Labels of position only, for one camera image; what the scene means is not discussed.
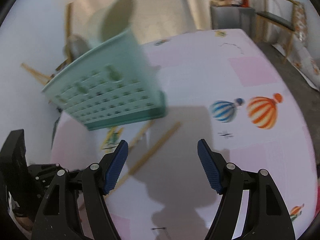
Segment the wooden chopstick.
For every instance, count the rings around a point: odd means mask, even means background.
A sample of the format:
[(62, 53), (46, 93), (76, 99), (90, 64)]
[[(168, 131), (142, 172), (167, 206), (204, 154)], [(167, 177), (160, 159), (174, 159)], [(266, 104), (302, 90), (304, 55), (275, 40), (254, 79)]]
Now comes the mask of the wooden chopstick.
[(21, 63), (21, 67), (26, 70), (33, 78), (40, 83), (41, 85), (45, 86), (52, 80), (51, 76), (45, 75), (34, 68), (28, 66), (26, 63)]
[(65, 52), (67, 56), (67, 64), (72, 62), (71, 50), (68, 45), (68, 38), (72, 34), (72, 10), (73, 10), (73, 2), (68, 3), (65, 8)]
[(131, 176), (136, 174), (143, 165), (174, 135), (174, 133), (182, 126), (181, 122), (176, 122), (174, 125), (165, 132), (162, 137), (146, 152), (135, 165), (124, 174), (120, 180), (117, 182), (116, 187), (111, 193), (114, 193), (118, 188), (120, 188)]
[(148, 121), (139, 131), (138, 133), (133, 137), (133, 139), (129, 142), (129, 151), (134, 148), (134, 146), (139, 142), (142, 137), (146, 134), (148, 129), (153, 125), (154, 121), (150, 120)]

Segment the metal spoon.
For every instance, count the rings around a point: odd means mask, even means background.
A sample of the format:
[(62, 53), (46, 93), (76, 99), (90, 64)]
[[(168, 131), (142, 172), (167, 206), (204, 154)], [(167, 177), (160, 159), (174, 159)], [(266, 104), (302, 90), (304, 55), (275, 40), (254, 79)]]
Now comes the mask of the metal spoon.
[(67, 38), (67, 43), (64, 46), (63, 52), (66, 56), (69, 55), (73, 61), (90, 49), (89, 44), (82, 36), (73, 34)]

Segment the green plastic utensil holder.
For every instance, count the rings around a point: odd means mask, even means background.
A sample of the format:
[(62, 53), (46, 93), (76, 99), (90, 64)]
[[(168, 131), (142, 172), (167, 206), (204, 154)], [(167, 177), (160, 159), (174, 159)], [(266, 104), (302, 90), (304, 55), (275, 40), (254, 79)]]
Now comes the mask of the green plastic utensil holder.
[(130, 28), (81, 55), (42, 92), (90, 131), (167, 112), (155, 70)]

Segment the floral cushion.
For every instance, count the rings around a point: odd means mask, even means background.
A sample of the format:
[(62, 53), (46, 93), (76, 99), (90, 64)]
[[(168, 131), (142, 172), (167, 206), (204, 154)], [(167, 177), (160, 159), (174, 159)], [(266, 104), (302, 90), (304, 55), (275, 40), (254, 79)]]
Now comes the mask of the floral cushion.
[(306, 47), (308, 39), (308, 24), (303, 3), (295, 4), (293, 6), (292, 16), (293, 27), (295, 29), (295, 36), (300, 43)]

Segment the grey cabinet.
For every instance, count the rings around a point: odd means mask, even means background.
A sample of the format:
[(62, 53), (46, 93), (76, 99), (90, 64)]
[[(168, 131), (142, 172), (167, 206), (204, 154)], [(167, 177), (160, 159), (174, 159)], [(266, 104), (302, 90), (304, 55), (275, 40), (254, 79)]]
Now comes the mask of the grey cabinet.
[(215, 29), (242, 29), (250, 38), (255, 35), (256, 12), (252, 7), (210, 6), (211, 27)]

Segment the wooden chair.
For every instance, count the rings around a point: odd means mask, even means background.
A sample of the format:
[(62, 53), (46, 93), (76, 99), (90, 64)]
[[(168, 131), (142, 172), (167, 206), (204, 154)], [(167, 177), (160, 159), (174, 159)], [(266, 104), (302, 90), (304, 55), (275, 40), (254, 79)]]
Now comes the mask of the wooden chair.
[(292, 12), (291, 12), (291, 20), (286, 20), (276, 14), (273, 14), (268, 11), (268, 0), (264, 0), (264, 10), (256, 12), (256, 19), (255, 19), (255, 37), (254, 42), (259, 42), (262, 38), (264, 39), (267, 34), (267, 24), (270, 23), (283, 29), (289, 34), (289, 39), (285, 44), (284, 48), (284, 58), (283, 63), (285, 63), (291, 53), (293, 40), (295, 36), (295, 29), (293, 27), (292, 16), (293, 16), (293, 6), (298, 4), (299, 1), (295, 0), (285, 0), (292, 4)]

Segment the red bottle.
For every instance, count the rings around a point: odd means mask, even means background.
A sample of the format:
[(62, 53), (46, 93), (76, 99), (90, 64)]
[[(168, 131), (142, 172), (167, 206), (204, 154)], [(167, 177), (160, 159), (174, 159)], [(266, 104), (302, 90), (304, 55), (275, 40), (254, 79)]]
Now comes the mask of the red bottle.
[(249, 0), (242, 0), (241, 6), (244, 8), (248, 8), (249, 7)]

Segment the cream curtain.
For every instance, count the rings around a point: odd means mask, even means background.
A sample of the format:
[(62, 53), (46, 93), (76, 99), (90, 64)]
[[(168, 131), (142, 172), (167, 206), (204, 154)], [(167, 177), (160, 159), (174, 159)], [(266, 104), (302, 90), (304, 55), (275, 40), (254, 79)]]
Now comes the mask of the cream curtain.
[[(114, 0), (62, 0), (73, 3), (76, 30), (98, 10)], [(133, 31), (140, 43), (148, 43), (197, 30), (209, 30), (210, 0), (136, 0)]]

